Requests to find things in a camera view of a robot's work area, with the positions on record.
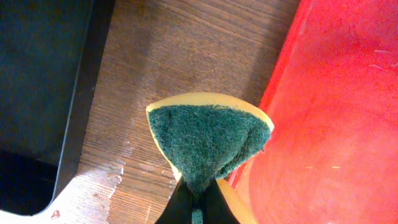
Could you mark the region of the green and yellow sponge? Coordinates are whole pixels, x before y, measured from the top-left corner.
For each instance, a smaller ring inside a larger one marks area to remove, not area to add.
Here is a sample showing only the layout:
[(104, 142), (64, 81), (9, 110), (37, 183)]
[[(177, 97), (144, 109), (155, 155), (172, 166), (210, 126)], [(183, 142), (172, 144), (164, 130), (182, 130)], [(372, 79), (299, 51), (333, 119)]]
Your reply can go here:
[(193, 194), (192, 223), (204, 224), (201, 195), (212, 179), (239, 223), (256, 222), (224, 178), (270, 139), (274, 124), (265, 112), (233, 96), (194, 92), (152, 103), (146, 115), (177, 183), (184, 180)]

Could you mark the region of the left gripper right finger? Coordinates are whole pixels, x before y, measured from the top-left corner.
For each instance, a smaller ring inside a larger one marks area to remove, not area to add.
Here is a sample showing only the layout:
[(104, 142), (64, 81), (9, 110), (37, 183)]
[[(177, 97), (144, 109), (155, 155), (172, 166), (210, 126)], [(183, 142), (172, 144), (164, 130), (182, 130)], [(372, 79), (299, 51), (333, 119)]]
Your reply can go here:
[(221, 193), (216, 179), (201, 195), (201, 210), (204, 224), (239, 224)]

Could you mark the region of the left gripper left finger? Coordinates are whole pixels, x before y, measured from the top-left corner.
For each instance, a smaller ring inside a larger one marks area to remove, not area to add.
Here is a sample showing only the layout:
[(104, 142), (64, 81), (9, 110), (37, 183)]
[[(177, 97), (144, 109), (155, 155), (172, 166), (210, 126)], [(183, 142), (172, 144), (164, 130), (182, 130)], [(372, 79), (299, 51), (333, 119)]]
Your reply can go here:
[(191, 224), (193, 194), (184, 180), (179, 180), (161, 216), (155, 224)]

